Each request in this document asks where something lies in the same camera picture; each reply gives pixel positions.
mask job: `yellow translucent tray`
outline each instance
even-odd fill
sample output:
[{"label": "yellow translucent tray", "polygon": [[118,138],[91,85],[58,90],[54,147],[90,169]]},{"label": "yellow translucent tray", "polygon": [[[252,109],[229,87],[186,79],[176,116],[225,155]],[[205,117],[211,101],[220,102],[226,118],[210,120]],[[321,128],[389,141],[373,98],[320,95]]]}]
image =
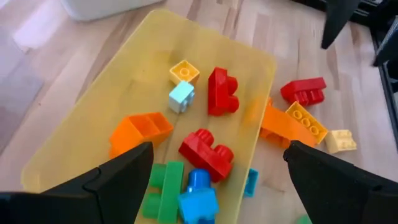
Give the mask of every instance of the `yellow translucent tray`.
[{"label": "yellow translucent tray", "polygon": [[[193,104],[176,114],[168,106],[175,87],[169,70],[183,59],[200,77]],[[228,75],[238,79],[240,107],[234,114],[207,115],[207,83],[214,67],[227,68]],[[190,132],[209,129],[215,145],[233,150],[233,170],[215,186],[220,206],[216,222],[236,223],[274,73],[270,55],[169,11],[152,11],[24,167],[22,184],[26,191],[42,192],[108,161],[108,139],[125,116],[160,111],[174,131],[155,149],[154,162],[185,161],[184,184],[193,167],[178,148]],[[140,212],[136,223],[156,222]]]}]

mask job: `yellow lego brick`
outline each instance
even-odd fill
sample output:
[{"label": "yellow lego brick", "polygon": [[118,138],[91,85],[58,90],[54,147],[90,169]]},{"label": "yellow lego brick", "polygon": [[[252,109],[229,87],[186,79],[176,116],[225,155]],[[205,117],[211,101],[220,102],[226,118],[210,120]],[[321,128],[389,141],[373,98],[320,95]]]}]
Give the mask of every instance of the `yellow lego brick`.
[{"label": "yellow lego brick", "polygon": [[326,134],[328,134],[328,130],[297,101],[287,109],[286,113],[302,123],[317,139],[317,144],[321,143]]},{"label": "yellow lego brick", "polygon": [[170,69],[170,80],[176,85],[178,85],[180,81],[186,81],[191,83],[191,85],[195,85],[198,79],[199,70],[186,60],[182,60]]},{"label": "yellow lego brick", "polygon": [[356,143],[354,142],[353,135],[349,130],[330,131],[325,140],[329,153],[356,149]]}]

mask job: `green block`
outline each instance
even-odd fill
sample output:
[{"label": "green block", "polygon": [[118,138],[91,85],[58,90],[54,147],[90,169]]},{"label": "green block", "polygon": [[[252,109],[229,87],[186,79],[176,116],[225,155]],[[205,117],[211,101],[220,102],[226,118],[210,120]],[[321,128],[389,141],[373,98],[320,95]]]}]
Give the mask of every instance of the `green block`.
[{"label": "green block", "polygon": [[303,215],[302,217],[298,218],[296,224],[312,224],[312,222],[308,215]]},{"label": "green block", "polygon": [[170,161],[167,165],[154,164],[150,173],[149,186],[162,191],[149,193],[144,199],[142,214],[157,219],[159,223],[176,223],[178,196],[181,194],[184,163]]}]

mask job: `toy block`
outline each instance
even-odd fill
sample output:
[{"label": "toy block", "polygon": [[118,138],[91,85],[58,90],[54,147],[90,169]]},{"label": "toy block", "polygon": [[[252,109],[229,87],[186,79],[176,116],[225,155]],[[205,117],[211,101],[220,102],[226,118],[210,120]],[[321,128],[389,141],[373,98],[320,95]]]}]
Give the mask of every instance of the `toy block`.
[{"label": "toy block", "polygon": [[312,222],[308,215],[303,215],[302,217],[298,218],[296,224],[312,224]]},{"label": "toy block", "polygon": [[178,206],[186,224],[207,223],[215,220],[219,212],[216,191],[212,188],[181,194]]},{"label": "toy block", "polygon": [[246,180],[246,186],[244,187],[243,195],[245,197],[253,197],[256,191],[257,179],[259,178],[259,173],[257,170],[250,168],[248,179]]},{"label": "toy block", "polygon": [[184,163],[170,161],[154,164],[149,178],[149,187],[161,190],[149,193],[143,201],[142,215],[159,223],[177,223],[178,196],[181,193]]},{"label": "toy block", "polygon": [[333,130],[326,136],[329,153],[351,151],[356,149],[353,134],[349,130]]},{"label": "toy block", "polygon": [[267,105],[262,119],[260,137],[276,144],[284,149],[290,145],[290,141],[299,140],[302,143],[314,147],[317,140],[301,123],[294,120],[287,113]]},{"label": "toy block", "polygon": [[178,197],[184,223],[214,223],[218,213],[216,191],[210,185],[210,174],[203,169],[189,173],[187,191]]},{"label": "toy block", "polygon": [[213,143],[213,135],[206,129],[199,129],[183,140],[178,151],[196,168],[207,170],[211,181],[219,182],[231,172],[234,154],[223,145],[212,149]]},{"label": "toy block", "polygon": [[326,83],[322,77],[310,78],[291,81],[280,89],[280,93],[289,103],[298,101],[301,105],[309,106],[325,99],[322,92],[324,88]]},{"label": "toy block", "polygon": [[294,102],[286,111],[296,121],[302,123],[311,134],[317,139],[317,144],[321,143],[328,134],[328,130],[317,121],[298,101]]},{"label": "toy block", "polygon": [[193,85],[181,81],[169,94],[169,106],[176,113],[184,113],[187,106],[192,104],[194,97]]},{"label": "toy block", "polygon": [[208,114],[235,113],[239,108],[238,97],[233,95],[236,89],[236,78],[229,77],[226,69],[216,67],[208,79]]},{"label": "toy block", "polygon": [[109,139],[112,146],[109,157],[113,159],[146,141],[151,141],[156,148],[172,130],[173,126],[162,113],[127,116]]},{"label": "toy block", "polygon": [[189,82],[195,85],[199,79],[199,70],[197,70],[188,61],[182,60],[170,69],[170,80],[178,85],[181,81]]},{"label": "toy block", "polygon": [[186,192],[194,192],[199,189],[210,188],[210,173],[205,169],[193,169],[188,175]]}]

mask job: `red lego brick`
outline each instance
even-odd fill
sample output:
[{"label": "red lego brick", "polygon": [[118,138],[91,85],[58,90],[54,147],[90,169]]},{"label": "red lego brick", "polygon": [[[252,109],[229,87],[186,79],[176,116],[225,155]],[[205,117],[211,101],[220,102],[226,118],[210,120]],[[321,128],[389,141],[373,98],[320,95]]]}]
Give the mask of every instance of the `red lego brick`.
[{"label": "red lego brick", "polygon": [[238,97],[233,95],[236,89],[236,78],[229,77],[226,69],[215,67],[208,79],[208,114],[234,113],[239,108]]},{"label": "red lego brick", "polygon": [[219,182],[231,172],[233,152],[226,146],[217,145],[214,149],[213,135],[206,129],[190,133],[178,150],[193,166],[210,173],[211,181]]},{"label": "red lego brick", "polygon": [[302,106],[321,103],[325,97],[322,90],[326,83],[322,77],[306,80],[295,80],[280,89],[283,98],[289,103],[298,101]]}]

